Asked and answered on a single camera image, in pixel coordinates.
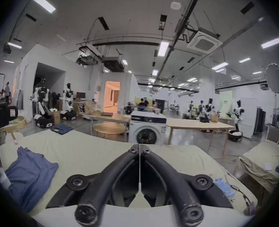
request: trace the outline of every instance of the bed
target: bed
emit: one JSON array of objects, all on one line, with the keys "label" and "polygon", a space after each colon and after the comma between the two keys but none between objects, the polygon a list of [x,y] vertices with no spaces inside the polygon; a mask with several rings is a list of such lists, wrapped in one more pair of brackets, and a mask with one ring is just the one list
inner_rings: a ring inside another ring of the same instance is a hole
[{"label": "bed", "polygon": [[[1,145],[0,159],[4,170],[6,170],[17,159],[17,149],[22,146],[43,154],[50,162],[59,164],[48,191],[30,212],[30,215],[35,218],[45,209],[47,203],[69,176],[99,173],[115,158],[130,149],[132,145],[132,143],[97,138],[74,130],[65,135],[46,130],[21,138],[18,145],[13,142]],[[213,180],[223,178],[229,184],[239,187],[250,201],[254,201],[257,205],[257,199],[251,191],[197,146],[149,145],[149,148],[180,173],[206,174]],[[246,203],[240,192],[236,192],[232,205],[239,212],[243,212],[246,208]]]},{"label": "bed", "polygon": [[[271,193],[279,182],[279,173],[275,171],[275,168],[279,166],[279,145],[276,143],[279,140],[279,129],[269,127],[267,133],[264,142],[240,157],[238,167],[242,167],[246,173]],[[267,170],[267,163],[270,164],[271,171]]]}]

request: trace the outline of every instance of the laptop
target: laptop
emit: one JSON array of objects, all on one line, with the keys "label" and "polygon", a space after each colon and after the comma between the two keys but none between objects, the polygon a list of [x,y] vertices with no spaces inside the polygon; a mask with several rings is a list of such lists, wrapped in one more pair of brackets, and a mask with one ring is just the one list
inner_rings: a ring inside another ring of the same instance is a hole
[{"label": "laptop", "polygon": [[113,113],[108,113],[108,112],[102,112],[101,116],[112,116]]}]

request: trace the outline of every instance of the washing machine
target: washing machine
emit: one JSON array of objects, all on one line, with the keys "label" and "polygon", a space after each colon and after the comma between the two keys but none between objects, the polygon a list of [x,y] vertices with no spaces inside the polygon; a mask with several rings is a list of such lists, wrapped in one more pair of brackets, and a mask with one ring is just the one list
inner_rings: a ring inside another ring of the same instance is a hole
[{"label": "washing machine", "polygon": [[163,145],[167,118],[162,114],[133,111],[129,127],[129,142]]}]

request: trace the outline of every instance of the computer screen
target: computer screen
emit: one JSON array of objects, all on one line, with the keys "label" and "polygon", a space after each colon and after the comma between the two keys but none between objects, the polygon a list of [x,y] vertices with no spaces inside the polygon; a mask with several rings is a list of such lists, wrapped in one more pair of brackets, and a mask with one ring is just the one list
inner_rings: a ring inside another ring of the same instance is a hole
[{"label": "computer screen", "polygon": [[77,98],[86,98],[86,93],[77,92]]}]

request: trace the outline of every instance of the round wooden table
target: round wooden table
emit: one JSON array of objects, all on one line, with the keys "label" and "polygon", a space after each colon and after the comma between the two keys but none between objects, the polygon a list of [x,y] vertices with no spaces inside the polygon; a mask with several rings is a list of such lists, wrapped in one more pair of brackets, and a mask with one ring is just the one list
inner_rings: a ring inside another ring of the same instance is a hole
[{"label": "round wooden table", "polygon": [[93,126],[93,129],[96,131],[96,137],[98,137],[99,133],[104,134],[103,138],[105,138],[107,134],[116,134],[116,141],[119,141],[119,134],[125,132],[125,126],[118,123],[98,123]]}]

